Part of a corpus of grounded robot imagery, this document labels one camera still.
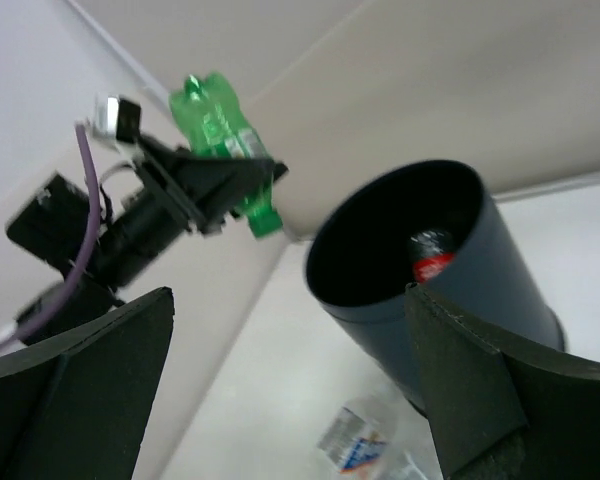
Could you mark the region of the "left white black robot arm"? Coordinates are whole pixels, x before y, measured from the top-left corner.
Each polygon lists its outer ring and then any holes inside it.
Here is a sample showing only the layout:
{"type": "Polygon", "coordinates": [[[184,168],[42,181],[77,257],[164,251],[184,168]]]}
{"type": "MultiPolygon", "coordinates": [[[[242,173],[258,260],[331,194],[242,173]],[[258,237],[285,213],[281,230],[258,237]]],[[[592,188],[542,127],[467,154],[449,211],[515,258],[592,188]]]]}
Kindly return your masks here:
{"type": "MultiPolygon", "coordinates": [[[[212,158],[184,147],[172,149],[143,135],[132,161],[143,186],[112,215],[107,195],[98,218],[97,240],[71,298],[44,326],[26,336],[32,345],[83,325],[122,306],[120,289],[132,283],[183,233],[218,235],[225,218],[240,218],[244,198],[270,186],[288,168],[261,155],[254,159],[212,158]]],[[[54,174],[6,226],[7,237],[62,276],[73,266],[89,214],[88,196],[54,174]]]]}

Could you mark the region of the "clear bottle red label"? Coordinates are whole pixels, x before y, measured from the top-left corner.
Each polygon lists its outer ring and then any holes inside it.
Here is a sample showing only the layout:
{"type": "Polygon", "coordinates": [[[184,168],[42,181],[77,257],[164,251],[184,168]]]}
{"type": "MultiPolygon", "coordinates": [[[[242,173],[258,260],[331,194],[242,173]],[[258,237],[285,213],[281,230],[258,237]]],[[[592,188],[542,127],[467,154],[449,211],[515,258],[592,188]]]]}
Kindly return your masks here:
{"type": "Polygon", "coordinates": [[[453,236],[445,229],[431,228],[412,234],[408,253],[415,281],[425,283],[441,273],[454,259],[455,250],[453,236]]]}

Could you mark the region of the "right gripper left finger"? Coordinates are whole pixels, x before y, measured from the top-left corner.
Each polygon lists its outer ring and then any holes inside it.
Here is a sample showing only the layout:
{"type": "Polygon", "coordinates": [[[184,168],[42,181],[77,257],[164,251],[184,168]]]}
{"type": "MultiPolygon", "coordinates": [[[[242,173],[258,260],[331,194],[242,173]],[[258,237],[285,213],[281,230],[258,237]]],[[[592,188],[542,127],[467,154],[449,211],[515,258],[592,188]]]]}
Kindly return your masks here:
{"type": "Polygon", "coordinates": [[[168,287],[0,356],[0,479],[129,479],[174,326],[168,287]]]}

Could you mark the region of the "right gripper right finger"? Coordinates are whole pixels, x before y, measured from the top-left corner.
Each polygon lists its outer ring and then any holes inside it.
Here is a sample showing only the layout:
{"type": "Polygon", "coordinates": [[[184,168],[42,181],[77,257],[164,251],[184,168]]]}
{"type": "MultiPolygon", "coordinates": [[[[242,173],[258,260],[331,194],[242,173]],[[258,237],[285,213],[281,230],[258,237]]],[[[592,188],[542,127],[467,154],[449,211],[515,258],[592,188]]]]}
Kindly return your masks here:
{"type": "Polygon", "coordinates": [[[405,292],[425,411],[446,479],[600,479],[600,362],[405,292]]]}

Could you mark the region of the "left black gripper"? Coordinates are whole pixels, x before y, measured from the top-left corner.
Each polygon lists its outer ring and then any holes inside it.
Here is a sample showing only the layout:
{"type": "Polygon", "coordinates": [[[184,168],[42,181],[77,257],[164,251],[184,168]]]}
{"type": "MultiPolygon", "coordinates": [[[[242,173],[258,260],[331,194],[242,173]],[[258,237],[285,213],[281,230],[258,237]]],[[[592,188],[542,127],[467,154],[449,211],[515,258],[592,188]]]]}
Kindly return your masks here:
{"type": "Polygon", "coordinates": [[[271,158],[203,157],[148,135],[139,137],[139,149],[120,153],[142,187],[107,224],[101,260],[153,260],[184,232],[219,234],[246,197],[288,172],[271,158]]]}

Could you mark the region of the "green plastic bottle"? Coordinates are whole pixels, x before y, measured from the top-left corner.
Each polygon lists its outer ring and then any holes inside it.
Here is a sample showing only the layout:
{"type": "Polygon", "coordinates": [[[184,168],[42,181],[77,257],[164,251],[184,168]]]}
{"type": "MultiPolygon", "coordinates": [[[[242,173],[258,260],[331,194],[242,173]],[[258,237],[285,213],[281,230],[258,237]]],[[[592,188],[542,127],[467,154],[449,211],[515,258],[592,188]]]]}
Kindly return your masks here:
{"type": "MultiPolygon", "coordinates": [[[[183,86],[169,95],[172,118],[196,154],[209,157],[265,158],[268,156],[257,131],[243,114],[236,91],[218,72],[204,77],[189,75],[183,86]]],[[[266,180],[238,204],[234,213],[248,220],[256,238],[283,228],[273,205],[274,180],[266,180]]]]}

